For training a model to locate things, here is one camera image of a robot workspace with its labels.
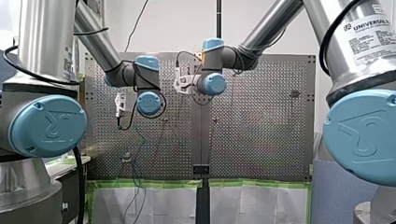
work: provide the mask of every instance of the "black pole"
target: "black pole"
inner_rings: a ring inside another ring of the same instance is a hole
[[[221,0],[218,0],[218,13],[217,13],[217,38],[221,38]]]

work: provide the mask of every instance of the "blue end cap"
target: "blue end cap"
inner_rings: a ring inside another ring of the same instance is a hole
[[[209,38],[204,41],[202,45],[202,51],[208,52],[213,49],[219,49],[224,47],[224,40],[220,38]]]
[[[208,95],[220,95],[227,87],[224,75],[213,73],[204,79],[204,91]]]
[[[396,91],[358,91],[339,100],[325,121],[324,140],[350,173],[396,187]]]
[[[153,71],[160,71],[160,60],[150,55],[140,55],[136,58],[135,63]]]
[[[87,116],[74,99],[51,95],[25,106],[8,129],[13,149],[26,157],[50,158],[71,150],[87,130]]]
[[[142,92],[137,99],[137,109],[140,113],[151,116],[161,109],[161,98],[153,91]]]

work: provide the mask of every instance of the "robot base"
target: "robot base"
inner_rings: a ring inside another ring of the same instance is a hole
[[[2,223],[61,224],[62,184],[50,181],[41,159],[0,163]]]

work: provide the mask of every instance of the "metal pegboard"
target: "metal pegboard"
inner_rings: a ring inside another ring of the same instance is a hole
[[[132,60],[137,55],[122,57]],[[192,166],[209,161],[209,177],[307,180],[314,132],[314,56],[264,55],[253,71],[233,77],[226,70],[226,92],[215,97],[212,108],[200,109],[190,96],[173,89],[176,54],[155,56],[161,60],[168,108],[155,120],[134,116],[135,127],[147,139],[137,163],[143,177],[193,178]],[[180,61],[184,74],[196,64],[186,57]],[[104,73],[94,60],[87,60],[89,178],[131,177],[132,167],[122,168],[120,157],[128,151],[135,155],[142,139],[134,127],[127,133],[117,129],[114,98],[119,90],[107,87]],[[196,130],[197,119],[210,123]]]
[[[126,53],[122,57],[133,60],[137,55]],[[86,100],[91,126],[89,132],[92,133],[87,134],[92,155],[90,179],[132,177],[131,163],[122,164],[120,159],[126,152],[133,157],[139,153],[136,171],[145,178],[192,177],[191,98],[176,94],[173,89],[176,54],[160,53],[156,56],[161,60],[161,89],[167,99],[167,109],[158,119],[144,119],[136,113],[134,126],[128,132],[117,128],[114,99],[118,91],[132,91],[132,88],[109,88],[104,82],[104,72],[92,58],[87,58]],[[181,58],[183,67],[187,67],[187,62]],[[123,127],[128,125],[129,118],[128,115],[122,118]]]
[[[210,177],[309,180],[315,56],[264,55],[212,104]]]

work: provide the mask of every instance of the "cable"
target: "cable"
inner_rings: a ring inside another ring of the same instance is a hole
[[[176,56],[176,67],[179,67],[179,58],[180,58],[180,55],[181,55],[182,53],[185,53],[185,54],[188,54],[188,55],[194,57],[194,58],[197,59],[199,62],[202,61],[202,59],[200,59],[200,58],[199,58],[198,56],[196,56],[195,54],[193,54],[193,53],[191,53],[191,52],[188,52],[188,51],[186,51],[186,50],[182,50],[182,51],[180,51],[180,52],[177,54],[177,56]]]
[[[240,74],[242,74],[242,73],[245,71],[245,62],[244,62],[244,59],[243,59],[241,53],[239,52],[238,49],[236,49],[236,48],[234,48],[234,47],[225,46],[225,48],[231,49],[231,50],[233,51],[233,53],[236,55],[237,59],[239,59],[239,61],[240,61],[241,64],[242,64],[242,69],[241,69],[241,70],[237,70],[237,69],[235,70],[235,69],[233,69],[233,72],[234,72],[233,75],[240,75]]]
[[[329,47],[330,41],[332,39],[332,35],[334,34],[338,26],[341,24],[341,22],[344,20],[344,17],[349,13],[349,11],[361,1],[365,1],[365,0],[353,0],[348,5],[346,5],[346,7],[341,11],[341,13],[337,16],[337,18],[335,18],[334,22],[330,25],[329,29],[327,30],[326,35],[323,37],[319,51],[319,63],[321,69],[327,75],[330,75],[330,73],[324,58],[327,53],[327,49]]]
[[[140,11],[139,16],[137,17],[136,23],[134,24],[134,29],[132,30],[131,34],[129,35],[128,44],[126,45],[125,52],[128,50],[129,45],[131,44],[132,35],[134,35],[134,32],[136,31],[137,24],[139,23],[140,18],[142,17],[143,12],[145,11],[145,8],[146,8],[146,5],[148,4],[148,2],[149,2],[149,0],[146,0],[145,5],[143,5],[142,10]]]
[[[65,86],[78,86],[79,82],[74,82],[74,81],[70,81],[70,82],[64,82],[64,81],[59,81],[59,80],[55,80],[52,78],[47,78],[47,77],[43,77],[40,76],[37,73],[33,73],[23,67],[21,67],[20,65],[15,64],[14,62],[12,62],[9,58],[8,58],[8,54],[12,51],[18,48],[18,45],[13,46],[11,48],[6,49],[3,52],[3,58],[6,61],[6,63],[8,63],[9,65],[11,65],[12,67],[14,67],[15,69],[17,69],[20,72],[23,72],[26,75],[29,75],[31,77],[36,78],[37,80],[43,81],[43,82],[48,82],[48,83],[55,83],[55,84],[60,84],[60,85],[65,85]]]
[[[84,169],[82,167],[81,155],[79,154],[78,147],[73,148],[73,153],[76,158],[78,170],[78,219],[77,224],[82,224],[84,221],[84,206],[85,206],[85,178]]]
[[[86,33],[74,33],[74,35],[76,35],[76,36],[82,36],[82,35],[96,35],[96,34],[99,34],[99,33],[104,32],[104,31],[107,31],[108,29],[109,29],[108,27],[105,27],[105,28],[100,29],[100,30],[97,30],[97,31],[90,31],[90,32],[86,32]]]
[[[280,35],[272,43],[270,43],[268,45],[258,46],[258,47],[253,48],[253,49],[248,49],[248,48],[243,47],[242,45],[240,45],[239,46],[239,50],[241,50],[242,53],[247,55],[249,58],[257,59],[260,56],[262,56],[262,52],[265,49],[271,48],[274,44],[276,44],[282,38],[282,36],[285,33],[286,33],[286,28],[283,29],[282,33],[280,33]]]
[[[132,109],[131,118],[129,119],[129,124],[126,128],[122,128],[122,126],[120,125],[121,118],[117,118],[117,126],[119,127],[119,130],[128,131],[131,128],[132,122],[134,121],[134,111],[136,110],[136,105],[137,105],[137,101],[134,102],[134,108]]]
[[[139,210],[139,212],[138,212],[136,218],[134,219],[134,224],[135,224],[135,223],[137,222],[137,220],[140,218],[140,215],[141,215],[141,213],[142,213],[144,204],[145,204],[145,202],[146,202],[146,193],[147,193],[146,188],[144,188],[144,187],[142,186],[141,178],[140,178],[141,176],[138,176],[137,173],[136,173],[137,158],[138,158],[138,156],[139,156],[139,154],[140,154],[140,151],[141,151],[143,145],[145,145],[147,141],[146,141],[146,138],[138,131],[137,126],[134,126],[134,130],[137,132],[137,134],[140,136],[140,138],[143,140],[143,142],[140,144],[140,146],[139,146],[139,148],[138,148],[138,150],[137,150],[137,152],[136,152],[136,155],[134,156],[133,162],[132,162],[132,176],[133,176],[133,177],[132,177],[132,180],[134,181],[134,185],[137,186],[137,191],[136,191],[136,193],[134,194],[134,197],[133,197],[132,200],[129,202],[128,206],[126,207],[126,209],[125,209],[125,211],[124,211],[124,214],[123,214],[123,223],[124,223],[124,224],[126,224],[126,214],[127,214],[128,210],[129,210],[129,208],[130,208],[131,205],[134,203],[134,200],[136,199],[137,195],[139,194],[140,189],[143,189],[143,190],[145,191],[145,195],[144,195],[143,202],[142,202],[142,205],[141,205],[141,207],[140,207],[140,210]],[[138,184],[137,184],[136,181],[135,181],[135,178],[136,178],[136,177],[138,177],[138,182],[139,182]]]

